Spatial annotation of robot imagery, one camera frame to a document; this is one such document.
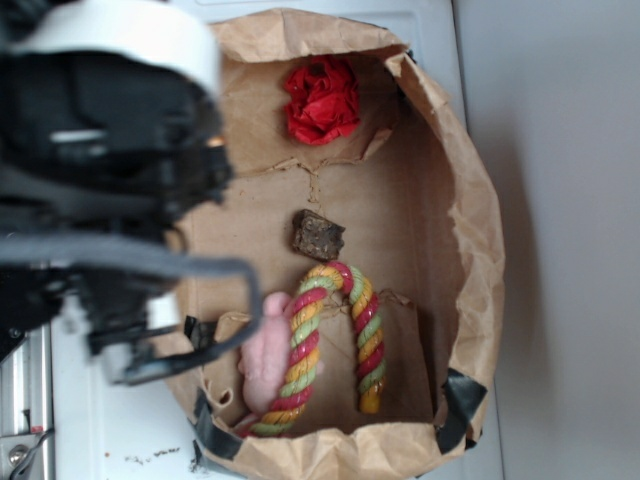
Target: metal part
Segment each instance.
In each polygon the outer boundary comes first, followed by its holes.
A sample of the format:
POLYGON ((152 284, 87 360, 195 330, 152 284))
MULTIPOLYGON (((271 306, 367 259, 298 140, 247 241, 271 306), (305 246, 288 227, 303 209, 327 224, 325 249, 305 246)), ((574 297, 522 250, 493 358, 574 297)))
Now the metal part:
POLYGON ((35 465, 36 455, 44 445, 45 440, 53 436, 54 430, 50 429, 43 432, 38 436, 38 442, 27 450, 22 460, 18 463, 16 468, 11 472, 9 480, 29 480, 31 478, 31 471, 35 465))
POLYGON ((16 445, 9 452, 9 464, 12 467, 16 467, 29 453, 29 448, 26 445, 16 445))
MULTIPOLYGON (((15 470, 18 446, 32 449, 41 432, 53 427, 51 338, 49 325, 29 332, 25 342, 0 366, 0 479, 15 470)), ((31 478, 54 479, 53 441, 35 455, 31 478)))

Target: black cable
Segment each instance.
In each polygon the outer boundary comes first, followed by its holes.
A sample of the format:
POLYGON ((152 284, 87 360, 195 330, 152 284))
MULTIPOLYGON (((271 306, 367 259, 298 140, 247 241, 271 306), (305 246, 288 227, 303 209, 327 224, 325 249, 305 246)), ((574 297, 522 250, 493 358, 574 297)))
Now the black cable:
POLYGON ((205 258, 175 254, 157 244, 100 233, 15 234, 0 241, 0 264, 64 262, 67 266, 109 268, 166 279, 242 276, 249 286, 251 320, 229 340, 204 350, 156 358, 125 372, 130 385, 165 378, 203 365, 239 347, 259 328, 261 295, 253 268, 239 258, 205 258))

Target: dog treat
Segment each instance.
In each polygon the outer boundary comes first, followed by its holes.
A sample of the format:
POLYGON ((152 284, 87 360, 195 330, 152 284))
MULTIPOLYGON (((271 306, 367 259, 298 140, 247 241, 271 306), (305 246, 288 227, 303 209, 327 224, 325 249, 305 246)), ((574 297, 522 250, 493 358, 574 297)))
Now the dog treat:
POLYGON ((344 227, 311 210, 301 210, 293 217, 293 249, 321 262, 336 260, 344 246, 344 227))

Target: white wall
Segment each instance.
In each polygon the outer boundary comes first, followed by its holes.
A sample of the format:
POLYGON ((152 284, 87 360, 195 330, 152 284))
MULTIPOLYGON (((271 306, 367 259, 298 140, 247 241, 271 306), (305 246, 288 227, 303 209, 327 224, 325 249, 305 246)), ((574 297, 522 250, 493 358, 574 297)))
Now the white wall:
POLYGON ((504 215, 505 478, 640 478, 640 2, 454 3, 504 215))

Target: black tape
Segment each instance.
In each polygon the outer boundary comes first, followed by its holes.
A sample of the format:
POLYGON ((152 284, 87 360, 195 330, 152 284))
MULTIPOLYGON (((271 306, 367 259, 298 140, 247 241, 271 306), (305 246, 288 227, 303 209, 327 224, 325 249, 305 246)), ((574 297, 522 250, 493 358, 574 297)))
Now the black tape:
POLYGON ((444 455, 456 448, 465 438, 471 419, 487 395, 487 389, 452 368, 444 384, 449 413, 436 438, 440 452, 444 455))
POLYGON ((242 439, 220 429, 211 421, 211 407, 202 390, 198 394, 194 414, 197 418, 193 426, 198 441, 211 453, 225 460, 233 460, 240 447, 242 439))

